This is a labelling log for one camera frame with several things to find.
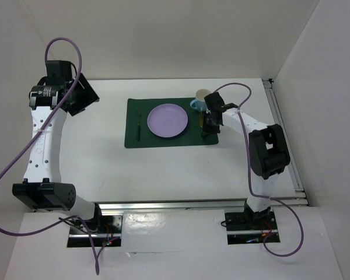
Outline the light blue mug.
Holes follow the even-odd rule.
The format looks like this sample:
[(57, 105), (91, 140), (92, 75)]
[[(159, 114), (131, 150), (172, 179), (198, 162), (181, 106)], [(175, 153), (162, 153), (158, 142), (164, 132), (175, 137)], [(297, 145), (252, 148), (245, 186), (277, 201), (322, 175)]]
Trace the light blue mug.
[(207, 89), (200, 89), (195, 94), (195, 99), (190, 102), (190, 107), (198, 112), (204, 112), (207, 110), (205, 97), (211, 92)]

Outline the purple plate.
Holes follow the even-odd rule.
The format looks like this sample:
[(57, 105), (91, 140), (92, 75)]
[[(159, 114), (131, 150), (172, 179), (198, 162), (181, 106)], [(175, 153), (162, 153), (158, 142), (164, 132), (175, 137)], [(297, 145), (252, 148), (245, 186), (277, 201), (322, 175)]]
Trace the purple plate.
[(186, 111), (176, 104), (166, 103), (156, 106), (147, 117), (149, 130), (161, 138), (180, 135), (188, 125)]

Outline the gold fork green handle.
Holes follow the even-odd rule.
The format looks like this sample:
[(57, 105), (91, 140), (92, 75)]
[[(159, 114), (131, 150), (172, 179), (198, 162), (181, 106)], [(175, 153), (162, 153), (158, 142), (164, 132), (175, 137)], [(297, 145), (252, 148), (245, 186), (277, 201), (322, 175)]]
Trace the gold fork green handle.
[(136, 109), (137, 111), (137, 115), (138, 115), (138, 119), (137, 119), (137, 125), (136, 125), (136, 140), (137, 141), (140, 141), (140, 138), (141, 138), (141, 112), (140, 110), (137, 108)]

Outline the dark green placemat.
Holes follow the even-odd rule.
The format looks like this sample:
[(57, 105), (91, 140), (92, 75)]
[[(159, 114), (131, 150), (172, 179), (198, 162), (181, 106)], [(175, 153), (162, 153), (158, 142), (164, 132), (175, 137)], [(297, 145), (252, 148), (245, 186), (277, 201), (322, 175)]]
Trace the dark green placemat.
[(192, 97), (128, 99), (124, 146), (164, 148), (216, 145), (216, 135), (201, 137), (201, 113), (191, 108)]

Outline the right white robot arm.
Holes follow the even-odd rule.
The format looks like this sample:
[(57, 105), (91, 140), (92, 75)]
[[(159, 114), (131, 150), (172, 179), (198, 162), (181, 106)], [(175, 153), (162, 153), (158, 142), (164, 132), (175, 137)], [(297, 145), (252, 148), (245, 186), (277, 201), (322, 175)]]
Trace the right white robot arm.
[(247, 147), (249, 195), (243, 212), (226, 216), (225, 227), (256, 230), (270, 217), (275, 185), (291, 161), (284, 131), (278, 124), (256, 120), (236, 104), (226, 104), (218, 92), (207, 95), (205, 103), (201, 136), (216, 135), (221, 126), (227, 126), (243, 136)]

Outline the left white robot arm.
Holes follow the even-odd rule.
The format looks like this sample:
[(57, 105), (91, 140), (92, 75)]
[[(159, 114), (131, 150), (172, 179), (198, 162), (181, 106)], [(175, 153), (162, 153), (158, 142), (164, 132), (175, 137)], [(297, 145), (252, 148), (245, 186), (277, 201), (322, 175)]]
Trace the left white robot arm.
[(78, 215), (83, 227), (96, 233), (103, 227), (100, 207), (77, 196), (73, 184), (61, 181), (59, 156), (67, 115), (81, 113), (99, 97), (83, 75), (74, 78), (72, 62), (50, 60), (45, 65), (46, 76), (29, 93), (32, 134), (37, 139), (30, 148), (23, 181), (13, 185), (12, 193), (32, 210)]

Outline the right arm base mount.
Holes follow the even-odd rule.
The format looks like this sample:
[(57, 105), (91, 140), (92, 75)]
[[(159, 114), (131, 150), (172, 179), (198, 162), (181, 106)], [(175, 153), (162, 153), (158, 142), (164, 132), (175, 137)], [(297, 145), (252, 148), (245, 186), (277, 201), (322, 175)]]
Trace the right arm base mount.
[(273, 211), (264, 218), (250, 222), (242, 212), (227, 212), (220, 225), (226, 229), (228, 245), (259, 244), (265, 238), (266, 243), (281, 242)]

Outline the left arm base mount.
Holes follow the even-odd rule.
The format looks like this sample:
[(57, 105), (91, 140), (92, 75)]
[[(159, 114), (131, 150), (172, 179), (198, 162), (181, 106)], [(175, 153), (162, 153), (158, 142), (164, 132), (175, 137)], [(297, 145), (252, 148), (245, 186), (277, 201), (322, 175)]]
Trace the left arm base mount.
[[(82, 222), (77, 219), (65, 221), (69, 226), (67, 248), (91, 247), (88, 231)], [(95, 247), (120, 247), (122, 242), (123, 214), (103, 215), (100, 223), (90, 228), (91, 237)]]

